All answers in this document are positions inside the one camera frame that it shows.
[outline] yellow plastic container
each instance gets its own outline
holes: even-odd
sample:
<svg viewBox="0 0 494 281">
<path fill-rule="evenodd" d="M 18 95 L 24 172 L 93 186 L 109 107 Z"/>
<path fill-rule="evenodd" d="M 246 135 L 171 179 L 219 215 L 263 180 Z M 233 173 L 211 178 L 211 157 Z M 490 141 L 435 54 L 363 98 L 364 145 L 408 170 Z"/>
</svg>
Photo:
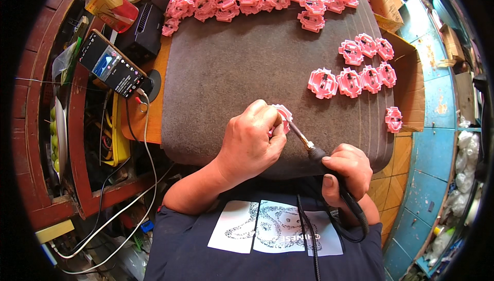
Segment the yellow plastic container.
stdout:
<svg viewBox="0 0 494 281">
<path fill-rule="evenodd" d="M 130 142 L 124 136 L 121 129 L 121 112 L 119 106 L 119 95 L 113 94 L 113 109 L 112 109 L 112 150 L 113 160 L 103 161 L 104 163 L 117 166 L 119 163 L 127 160 L 130 157 Z"/>
</svg>

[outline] phone screen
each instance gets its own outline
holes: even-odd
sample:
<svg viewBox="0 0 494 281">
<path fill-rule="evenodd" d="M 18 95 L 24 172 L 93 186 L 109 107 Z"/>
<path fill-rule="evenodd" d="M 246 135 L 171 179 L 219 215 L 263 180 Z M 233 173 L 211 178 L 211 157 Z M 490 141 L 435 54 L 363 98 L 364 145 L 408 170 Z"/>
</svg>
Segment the phone screen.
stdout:
<svg viewBox="0 0 494 281">
<path fill-rule="evenodd" d="M 91 32 L 80 51 L 79 62 L 124 98 L 139 88 L 144 74 L 103 37 Z"/>
</svg>

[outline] person's right hand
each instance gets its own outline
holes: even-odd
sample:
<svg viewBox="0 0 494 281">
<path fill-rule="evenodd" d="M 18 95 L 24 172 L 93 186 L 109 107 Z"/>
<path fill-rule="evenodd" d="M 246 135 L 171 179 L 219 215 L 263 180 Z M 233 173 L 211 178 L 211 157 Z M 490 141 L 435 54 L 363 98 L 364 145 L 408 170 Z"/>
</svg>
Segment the person's right hand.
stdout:
<svg viewBox="0 0 494 281">
<path fill-rule="evenodd" d="M 332 169 L 345 178 L 348 191 L 359 201 L 369 190 L 372 169 L 366 154 L 349 144 L 340 144 L 332 151 L 331 156 L 322 160 L 325 167 Z M 339 194 L 336 177 L 325 174 L 322 188 L 323 198 L 332 207 L 343 207 L 345 204 Z"/>
<path fill-rule="evenodd" d="M 275 126 L 273 137 L 268 131 Z M 239 184 L 273 165 L 287 142 L 276 108 L 257 100 L 226 127 L 223 145 L 214 163 L 226 180 Z"/>
</svg>

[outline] white cable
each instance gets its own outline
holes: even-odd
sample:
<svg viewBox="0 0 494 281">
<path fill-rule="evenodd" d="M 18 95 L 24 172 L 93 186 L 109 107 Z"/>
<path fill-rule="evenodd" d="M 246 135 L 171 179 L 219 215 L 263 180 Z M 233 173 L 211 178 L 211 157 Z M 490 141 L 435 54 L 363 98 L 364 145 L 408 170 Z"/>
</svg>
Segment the white cable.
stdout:
<svg viewBox="0 0 494 281">
<path fill-rule="evenodd" d="M 148 96 L 143 93 L 143 96 L 146 98 L 148 104 L 149 104 L 149 98 Z M 78 274 L 84 274 L 86 272 L 89 272 L 93 269 L 96 269 L 98 267 L 100 267 L 101 265 L 105 264 L 110 258 L 112 258 L 112 256 L 114 256 L 123 246 L 124 244 L 134 235 L 134 233 L 137 231 L 137 229 L 139 228 L 139 226 L 144 222 L 145 218 L 148 216 L 149 212 L 151 211 L 151 209 L 153 208 L 153 204 L 154 204 L 154 201 L 155 201 L 155 198 L 156 198 L 156 189 L 157 189 L 157 184 L 158 182 L 160 182 L 164 177 L 165 175 L 170 171 L 170 169 L 173 167 L 174 164 L 171 165 L 171 167 L 166 171 L 166 173 L 163 175 L 163 177 L 161 177 L 161 179 L 157 179 L 157 175 L 156 175 L 156 169 L 154 167 L 154 163 L 153 163 L 153 158 L 151 157 L 151 153 L 149 152 L 149 149 L 148 149 L 148 144 L 146 142 L 146 135 L 147 135 L 147 129 L 148 129 L 148 121 L 149 121 L 149 111 L 146 113 L 146 124 L 144 125 L 144 146 L 146 147 L 146 151 L 149 155 L 149 160 L 151 161 L 151 166 L 153 167 L 153 173 L 154 173 L 154 176 L 155 176 L 155 184 L 153 186 L 151 186 L 149 189 L 147 189 L 145 192 L 143 192 L 138 198 L 136 198 L 135 200 L 133 200 L 130 204 L 127 205 L 127 207 L 125 207 L 124 209 L 120 210 L 120 212 L 118 212 L 115 216 L 113 216 L 110 220 L 108 220 L 101 228 L 99 228 L 91 237 L 89 237 L 89 239 L 79 248 L 79 250 L 77 250 L 74 254 L 72 255 L 69 255 L 69 256 L 65 256 L 63 254 L 60 254 L 59 251 L 54 248 L 54 250 L 58 253 L 58 255 L 60 255 L 61 257 L 63 258 L 72 258 L 74 256 L 76 256 L 77 253 L 79 253 L 85 246 L 86 244 L 94 237 L 96 236 L 96 234 L 98 234 L 104 227 L 106 227 L 108 225 L 108 223 L 110 223 L 114 218 L 116 218 L 118 215 L 120 215 L 123 211 L 125 211 L 127 208 L 129 208 L 132 204 L 134 204 L 136 201 L 139 200 L 139 198 L 142 198 L 149 190 L 151 190 L 151 188 L 154 187 L 154 195 L 153 195 L 153 200 L 151 201 L 151 204 L 149 205 L 149 209 L 148 211 L 146 212 L 146 214 L 144 215 L 144 217 L 142 218 L 142 220 L 137 224 L 137 226 L 135 227 L 135 229 L 133 230 L 133 232 L 129 235 L 129 237 L 127 237 L 127 239 L 125 239 L 125 241 L 120 245 L 120 247 L 118 247 L 112 254 L 110 254 L 108 256 L 108 258 L 106 260 L 104 260 L 103 262 L 99 263 L 98 265 L 95 265 L 91 268 L 88 268 L 86 270 L 83 270 L 83 271 L 79 271 L 79 272 L 70 272 L 70 271 L 66 271 L 66 270 L 63 270 L 63 272 L 65 272 L 66 274 L 70 274 L 70 275 L 78 275 Z"/>
</svg>

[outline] plastic bottle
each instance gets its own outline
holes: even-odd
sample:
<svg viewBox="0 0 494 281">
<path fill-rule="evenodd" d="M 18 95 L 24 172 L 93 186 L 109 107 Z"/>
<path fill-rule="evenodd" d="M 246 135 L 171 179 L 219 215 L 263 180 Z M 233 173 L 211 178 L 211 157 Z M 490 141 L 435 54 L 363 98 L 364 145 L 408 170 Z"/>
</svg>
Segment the plastic bottle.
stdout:
<svg viewBox="0 0 494 281">
<path fill-rule="evenodd" d="M 118 33 L 129 29 L 139 15 L 127 0 L 86 0 L 85 9 Z"/>
</svg>

